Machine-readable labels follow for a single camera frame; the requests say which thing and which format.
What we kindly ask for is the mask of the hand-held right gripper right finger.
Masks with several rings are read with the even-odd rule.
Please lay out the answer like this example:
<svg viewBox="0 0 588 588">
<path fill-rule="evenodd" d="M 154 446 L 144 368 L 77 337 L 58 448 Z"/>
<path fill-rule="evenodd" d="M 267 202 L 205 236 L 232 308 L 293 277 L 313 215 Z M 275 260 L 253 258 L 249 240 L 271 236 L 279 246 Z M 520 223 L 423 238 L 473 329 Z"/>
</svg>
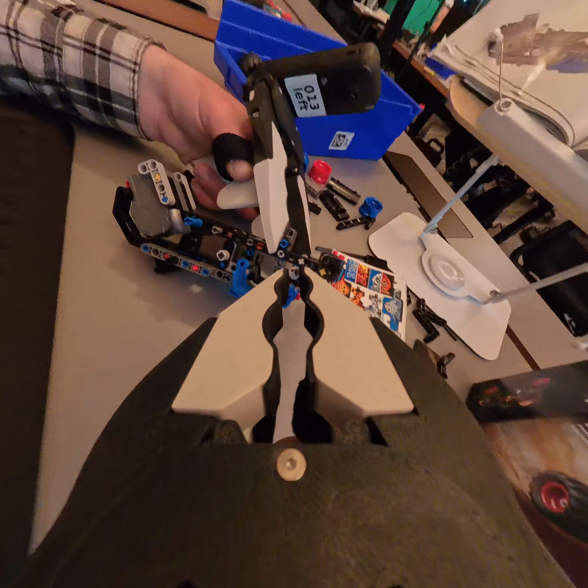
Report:
<svg viewBox="0 0 588 588">
<path fill-rule="evenodd" d="M 301 270 L 299 285 L 312 340 L 295 396 L 295 436 L 330 443 L 351 423 L 412 413 L 413 401 L 378 334 L 382 324 L 310 269 Z"/>
</svg>

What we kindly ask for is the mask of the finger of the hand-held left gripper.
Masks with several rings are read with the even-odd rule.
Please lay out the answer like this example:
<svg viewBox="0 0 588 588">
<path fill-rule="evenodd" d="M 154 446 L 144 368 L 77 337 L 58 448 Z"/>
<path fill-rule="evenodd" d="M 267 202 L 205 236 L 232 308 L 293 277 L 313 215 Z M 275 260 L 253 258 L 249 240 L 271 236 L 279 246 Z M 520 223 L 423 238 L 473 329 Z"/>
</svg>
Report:
<svg viewBox="0 0 588 588">
<path fill-rule="evenodd" d="M 275 123 L 270 123 L 272 156 L 254 164 L 254 182 L 263 236 L 269 254 L 276 254 L 289 223 L 285 173 L 288 158 Z"/>
<path fill-rule="evenodd" d="M 310 256 L 311 227 L 305 184 L 298 173 L 289 169 L 286 170 L 286 195 L 289 225 L 296 232 L 293 251 L 299 256 Z"/>
</svg>

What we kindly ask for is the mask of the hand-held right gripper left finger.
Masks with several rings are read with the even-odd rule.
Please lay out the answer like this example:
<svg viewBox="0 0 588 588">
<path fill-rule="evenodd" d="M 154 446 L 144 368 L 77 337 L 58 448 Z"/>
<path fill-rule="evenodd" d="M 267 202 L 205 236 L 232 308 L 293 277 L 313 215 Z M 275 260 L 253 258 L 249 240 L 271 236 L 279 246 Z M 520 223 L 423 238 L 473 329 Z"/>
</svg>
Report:
<svg viewBox="0 0 588 588">
<path fill-rule="evenodd" d="M 171 409 L 212 416 L 271 443 L 281 397 L 273 340 L 283 327 L 284 271 L 228 306 L 212 322 Z"/>
</svg>

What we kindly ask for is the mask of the long black holed beam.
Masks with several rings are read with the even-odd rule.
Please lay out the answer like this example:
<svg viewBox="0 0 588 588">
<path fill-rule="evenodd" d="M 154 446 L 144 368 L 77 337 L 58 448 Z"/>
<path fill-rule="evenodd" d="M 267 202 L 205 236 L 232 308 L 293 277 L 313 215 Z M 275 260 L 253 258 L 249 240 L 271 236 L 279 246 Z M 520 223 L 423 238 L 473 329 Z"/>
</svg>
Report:
<svg viewBox="0 0 588 588">
<path fill-rule="evenodd" d="M 312 270 L 328 283 L 339 281 L 344 274 L 344 259 L 333 254 L 320 253 L 318 258 L 313 258 L 306 254 L 294 254 L 291 251 L 279 249 L 272 257 L 276 260 L 276 268 L 285 268 L 287 275 L 292 265 L 300 266 L 300 272 L 302 269 Z"/>
</svg>

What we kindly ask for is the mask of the black toy vehicle chassis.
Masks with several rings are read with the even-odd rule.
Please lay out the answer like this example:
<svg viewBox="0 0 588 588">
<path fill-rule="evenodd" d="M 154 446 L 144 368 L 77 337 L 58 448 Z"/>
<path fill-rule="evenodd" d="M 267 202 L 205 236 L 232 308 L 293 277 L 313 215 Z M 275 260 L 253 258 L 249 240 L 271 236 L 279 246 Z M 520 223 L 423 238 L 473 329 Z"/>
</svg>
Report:
<svg viewBox="0 0 588 588">
<path fill-rule="evenodd" d="M 192 195 L 189 171 L 169 175 L 155 159 L 137 165 L 115 193 L 113 216 L 127 242 L 151 257 L 157 273 L 184 270 L 230 285 L 230 295 L 241 298 L 263 282 L 263 271 L 276 260 L 264 236 L 211 216 Z M 293 251 L 296 232 L 289 223 L 279 249 Z M 286 287 L 284 306 L 300 298 L 300 286 Z"/>
</svg>

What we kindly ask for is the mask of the toy instruction booklet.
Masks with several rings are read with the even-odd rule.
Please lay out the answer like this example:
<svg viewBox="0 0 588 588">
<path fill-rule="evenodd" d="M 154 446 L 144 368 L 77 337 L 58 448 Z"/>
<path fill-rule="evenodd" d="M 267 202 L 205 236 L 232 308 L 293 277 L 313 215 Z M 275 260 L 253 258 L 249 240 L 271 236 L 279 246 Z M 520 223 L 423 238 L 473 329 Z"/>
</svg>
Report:
<svg viewBox="0 0 588 588">
<path fill-rule="evenodd" d="M 487 99 L 498 99 L 504 35 L 503 95 L 569 147 L 587 141 L 587 1 L 490 1 L 445 36 L 430 55 Z"/>
</svg>

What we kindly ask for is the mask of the person's left forearm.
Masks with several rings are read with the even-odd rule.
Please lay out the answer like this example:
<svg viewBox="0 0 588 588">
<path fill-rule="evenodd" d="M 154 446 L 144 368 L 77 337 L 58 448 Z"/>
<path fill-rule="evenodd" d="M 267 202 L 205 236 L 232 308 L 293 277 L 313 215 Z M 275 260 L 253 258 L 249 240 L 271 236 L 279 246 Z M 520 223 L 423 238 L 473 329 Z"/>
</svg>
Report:
<svg viewBox="0 0 588 588">
<path fill-rule="evenodd" d="M 151 47 L 164 46 L 73 1 L 1 1 L 1 96 L 146 139 L 138 90 Z"/>
</svg>

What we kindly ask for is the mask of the grey desk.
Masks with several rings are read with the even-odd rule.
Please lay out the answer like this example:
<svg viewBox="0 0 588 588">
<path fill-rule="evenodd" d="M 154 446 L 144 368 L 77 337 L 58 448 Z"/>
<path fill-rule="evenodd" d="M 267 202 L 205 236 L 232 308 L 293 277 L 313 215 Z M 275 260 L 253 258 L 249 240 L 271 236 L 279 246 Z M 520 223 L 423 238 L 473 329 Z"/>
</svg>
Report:
<svg viewBox="0 0 588 588">
<path fill-rule="evenodd" d="M 94 1 L 86 13 L 120 22 L 162 42 L 172 55 L 221 84 L 212 41 Z M 63 245 L 54 350 L 30 552 L 54 524 L 89 451 L 138 382 L 205 319 L 231 304 L 227 287 L 186 272 L 156 275 L 153 262 L 130 247 L 112 216 L 117 186 L 143 159 L 181 168 L 160 143 L 126 140 L 75 126 L 75 149 Z M 421 217 L 415 201 L 382 160 L 326 158 L 334 175 L 385 209 L 374 229 L 397 215 Z M 464 205 L 453 209 L 471 238 L 452 246 L 499 288 L 522 276 Z M 464 398 L 471 384 L 586 358 L 574 337 L 537 293 L 511 299 L 510 331 L 499 356 L 483 360 L 445 332 L 431 345 L 456 354 L 449 383 Z"/>
</svg>

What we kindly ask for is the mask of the person's left hand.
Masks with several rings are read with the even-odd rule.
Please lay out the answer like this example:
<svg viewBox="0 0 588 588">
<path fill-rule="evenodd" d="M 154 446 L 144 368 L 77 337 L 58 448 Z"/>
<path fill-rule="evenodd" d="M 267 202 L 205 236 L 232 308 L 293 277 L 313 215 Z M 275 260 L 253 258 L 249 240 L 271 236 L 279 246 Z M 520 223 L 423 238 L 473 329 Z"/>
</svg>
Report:
<svg viewBox="0 0 588 588">
<path fill-rule="evenodd" d="M 151 45 L 139 68 L 138 117 L 145 136 L 164 143 L 192 168 L 192 192 L 205 208 L 219 210 L 224 181 L 203 161 L 222 134 L 252 138 L 246 108 L 213 80 L 165 49 Z"/>
</svg>

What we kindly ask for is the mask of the cluster of black toy beams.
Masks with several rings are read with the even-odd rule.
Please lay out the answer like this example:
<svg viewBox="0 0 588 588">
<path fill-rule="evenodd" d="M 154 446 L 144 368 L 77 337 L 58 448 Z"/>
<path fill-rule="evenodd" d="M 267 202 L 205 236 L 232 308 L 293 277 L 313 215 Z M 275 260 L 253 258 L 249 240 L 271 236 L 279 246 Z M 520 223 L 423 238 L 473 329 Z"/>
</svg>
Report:
<svg viewBox="0 0 588 588">
<path fill-rule="evenodd" d="M 337 231 L 347 231 L 360 226 L 368 230 L 377 219 L 368 219 L 360 217 L 360 215 L 356 218 L 351 218 L 340 200 L 330 190 L 318 191 L 308 183 L 305 183 L 305 189 L 306 195 L 310 197 L 310 200 L 308 200 L 309 211 L 319 215 L 321 210 L 326 210 L 336 221 L 335 230 Z"/>
</svg>

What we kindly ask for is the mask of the black toy cylinder piece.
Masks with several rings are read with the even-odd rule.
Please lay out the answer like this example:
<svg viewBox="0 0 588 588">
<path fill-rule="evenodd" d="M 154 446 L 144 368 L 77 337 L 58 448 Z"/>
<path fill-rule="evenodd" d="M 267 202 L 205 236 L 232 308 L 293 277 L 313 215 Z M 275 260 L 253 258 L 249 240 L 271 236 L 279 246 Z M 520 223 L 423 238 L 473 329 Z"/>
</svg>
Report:
<svg viewBox="0 0 588 588">
<path fill-rule="evenodd" d="M 353 206 L 357 206 L 361 200 L 361 195 L 357 191 L 349 188 L 340 180 L 336 178 L 330 178 L 326 184 L 327 188 L 333 193 L 339 195 L 342 199 Z"/>
</svg>

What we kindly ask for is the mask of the blue plastic bin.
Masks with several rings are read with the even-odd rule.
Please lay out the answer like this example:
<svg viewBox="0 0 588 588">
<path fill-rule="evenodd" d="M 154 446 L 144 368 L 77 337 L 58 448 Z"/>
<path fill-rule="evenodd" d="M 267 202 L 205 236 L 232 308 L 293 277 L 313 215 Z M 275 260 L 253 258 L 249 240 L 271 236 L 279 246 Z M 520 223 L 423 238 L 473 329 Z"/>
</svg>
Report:
<svg viewBox="0 0 588 588">
<path fill-rule="evenodd" d="M 246 53 L 277 59 L 344 45 L 344 41 L 277 18 L 246 2 L 225 1 L 215 38 L 214 63 L 226 89 L 242 100 L 246 76 L 238 61 Z M 420 113 L 419 104 L 382 73 L 380 99 L 371 111 L 301 118 L 297 127 L 309 155 L 378 160 Z"/>
</svg>

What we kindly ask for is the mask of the colourful sticker sheet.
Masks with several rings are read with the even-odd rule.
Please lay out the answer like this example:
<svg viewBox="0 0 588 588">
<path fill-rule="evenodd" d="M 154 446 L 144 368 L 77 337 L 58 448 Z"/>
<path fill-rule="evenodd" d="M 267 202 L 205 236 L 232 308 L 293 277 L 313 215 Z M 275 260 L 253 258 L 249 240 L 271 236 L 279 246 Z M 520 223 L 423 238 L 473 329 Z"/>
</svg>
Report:
<svg viewBox="0 0 588 588">
<path fill-rule="evenodd" d="M 387 269 L 372 266 L 337 250 L 331 253 L 343 262 L 342 275 L 332 286 L 378 319 L 401 340 L 406 339 L 408 292 L 406 281 Z"/>
</svg>

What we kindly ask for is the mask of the blue storage crate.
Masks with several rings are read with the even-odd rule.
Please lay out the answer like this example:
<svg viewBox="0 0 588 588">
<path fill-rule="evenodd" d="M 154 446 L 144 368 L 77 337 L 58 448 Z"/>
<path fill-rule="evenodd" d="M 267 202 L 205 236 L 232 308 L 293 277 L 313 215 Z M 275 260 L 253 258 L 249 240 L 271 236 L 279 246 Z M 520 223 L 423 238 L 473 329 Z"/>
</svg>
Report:
<svg viewBox="0 0 588 588">
<path fill-rule="evenodd" d="M 432 56 L 426 57 L 424 60 L 424 65 L 426 68 L 434 72 L 436 76 L 443 80 L 447 80 L 456 73 L 454 70 L 439 62 Z"/>
</svg>

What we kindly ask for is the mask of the green storage bin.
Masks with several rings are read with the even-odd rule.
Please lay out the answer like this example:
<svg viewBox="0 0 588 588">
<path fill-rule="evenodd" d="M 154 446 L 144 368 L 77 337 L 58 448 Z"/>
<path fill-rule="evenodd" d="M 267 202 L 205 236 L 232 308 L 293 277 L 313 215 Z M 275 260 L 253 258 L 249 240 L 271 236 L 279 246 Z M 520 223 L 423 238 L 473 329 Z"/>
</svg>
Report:
<svg viewBox="0 0 588 588">
<path fill-rule="evenodd" d="M 434 16 L 442 1 L 415 1 L 402 29 L 419 36 L 426 23 Z"/>
</svg>

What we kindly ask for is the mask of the white stand base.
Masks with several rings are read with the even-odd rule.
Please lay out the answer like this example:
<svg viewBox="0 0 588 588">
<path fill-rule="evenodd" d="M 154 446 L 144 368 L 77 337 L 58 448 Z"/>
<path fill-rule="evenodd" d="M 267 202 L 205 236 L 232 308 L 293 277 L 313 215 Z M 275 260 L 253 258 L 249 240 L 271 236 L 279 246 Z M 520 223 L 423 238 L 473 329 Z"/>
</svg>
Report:
<svg viewBox="0 0 588 588">
<path fill-rule="evenodd" d="M 499 356 L 511 305 L 493 302 L 499 288 L 423 220 L 403 213 L 369 237 L 373 254 L 406 280 L 408 288 L 485 360 Z"/>
</svg>

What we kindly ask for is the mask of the light wooden board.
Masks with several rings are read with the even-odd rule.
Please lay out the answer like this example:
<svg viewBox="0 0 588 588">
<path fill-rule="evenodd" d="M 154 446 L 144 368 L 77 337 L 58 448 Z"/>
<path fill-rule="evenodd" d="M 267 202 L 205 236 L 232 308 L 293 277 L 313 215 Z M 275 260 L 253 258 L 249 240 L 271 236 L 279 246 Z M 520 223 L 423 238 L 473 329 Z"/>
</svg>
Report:
<svg viewBox="0 0 588 588">
<path fill-rule="evenodd" d="M 447 98 L 447 109 L 453 118 L 470 134 L 478 137 L 479 119 L 489 105 L 481 100 L 460 77 L 452 77 Z"/>
</svg>

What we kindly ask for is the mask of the flat metal support bar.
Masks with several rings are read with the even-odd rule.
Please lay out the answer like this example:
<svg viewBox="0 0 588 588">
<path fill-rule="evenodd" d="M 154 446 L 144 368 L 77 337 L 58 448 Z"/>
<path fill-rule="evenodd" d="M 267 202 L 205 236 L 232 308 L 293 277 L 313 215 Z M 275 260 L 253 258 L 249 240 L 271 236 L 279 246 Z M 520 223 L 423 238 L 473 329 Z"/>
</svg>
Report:
<svg viewBox="0 0 588 588">
<path fill-rule="evenodd" d="M 437 232 L 437 225 L 445 216 L 445 214 L 452 209 L 452 207 L 460 201 L 464 195 L 468 192 L 468 190 L 474 186 L 476 182 L 478 182 L 481 177 L 493 166 L 496 166 L 499 163 L 499 157 L 495 154 L 492 154 L 489 158 L 487 158 L 484 162 L 482 162 L 472 174 L 472 176 L 463 184 L 461 188 L 455 193 L 453 198 L 448 201 L 443 208 L 441 208 L 437 214 L 432 217 L 429 223 L 425 226 L 422 233 L 419 236 L 420 241 L 424 242 L 425 237 L 432 233 Z"/>
</svg>

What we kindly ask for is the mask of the black toy set box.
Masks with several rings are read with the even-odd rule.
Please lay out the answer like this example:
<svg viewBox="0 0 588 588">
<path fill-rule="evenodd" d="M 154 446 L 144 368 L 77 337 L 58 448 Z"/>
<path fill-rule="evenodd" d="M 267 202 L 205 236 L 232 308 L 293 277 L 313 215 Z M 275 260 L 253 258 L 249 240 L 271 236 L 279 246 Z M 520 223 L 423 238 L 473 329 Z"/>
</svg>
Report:
<svg viewBox="0 0 588 588">
<path fill-rule="evenodd" d="M 537 535 L 587 587 L 587 361 L 474 384 L 466 406 Z"/>
</svg>

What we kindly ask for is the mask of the wooden side table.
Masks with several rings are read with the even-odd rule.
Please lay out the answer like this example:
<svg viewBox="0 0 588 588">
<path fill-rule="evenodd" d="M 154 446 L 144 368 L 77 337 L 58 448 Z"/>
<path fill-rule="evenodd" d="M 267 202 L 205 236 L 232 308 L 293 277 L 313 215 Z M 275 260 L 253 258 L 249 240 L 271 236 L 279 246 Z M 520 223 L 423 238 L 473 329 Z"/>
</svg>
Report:
<svg viewBox="0 0 588 588">
<path fill-rule="evenodd" d="M 194 5 L 178 1 L 97 1 L 99 4 L 131 13 L 137 17 L 175 30 L 214 41 L 219 21 L 210 18 Z"/>
</svg>

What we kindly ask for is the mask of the black perforated board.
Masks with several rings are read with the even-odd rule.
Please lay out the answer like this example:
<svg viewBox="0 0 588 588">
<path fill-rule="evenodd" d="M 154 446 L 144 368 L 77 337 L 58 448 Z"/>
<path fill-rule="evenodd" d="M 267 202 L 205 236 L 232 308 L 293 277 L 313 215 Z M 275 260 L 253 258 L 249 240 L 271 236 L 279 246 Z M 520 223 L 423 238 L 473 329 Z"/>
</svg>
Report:
<svg viewBox="0 0 588 588">
<path fill-rule="evenodd" d="M 74 142 L 53 111 L 1 99 L 1 587 L 32 536 Z"/>
</svg>

